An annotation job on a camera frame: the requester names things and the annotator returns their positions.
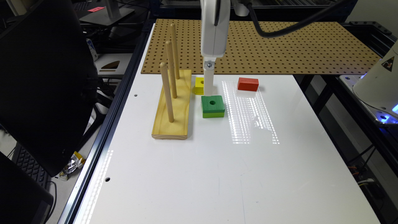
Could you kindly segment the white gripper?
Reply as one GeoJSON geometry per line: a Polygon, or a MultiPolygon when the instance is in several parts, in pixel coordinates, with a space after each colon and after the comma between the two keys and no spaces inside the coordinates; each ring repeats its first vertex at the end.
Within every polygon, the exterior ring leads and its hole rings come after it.
{"type": "MultiPolygon", "coordinates": [[[[228,0],[201,1],[201,55],[220,58],[226,52],[231,3],[228,0]]],[[[204,95],[213,93],[215,59],[203,62],[204,95]]]]}

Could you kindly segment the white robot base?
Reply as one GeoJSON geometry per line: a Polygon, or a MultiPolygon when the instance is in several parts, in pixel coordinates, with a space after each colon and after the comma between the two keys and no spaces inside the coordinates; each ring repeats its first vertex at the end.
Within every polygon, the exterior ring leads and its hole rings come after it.
{"type": "Polygon", "coordinates": [[[340,80],[376,124],[397,125],[397,44],[364,75],[341,75],[340,80]]]}

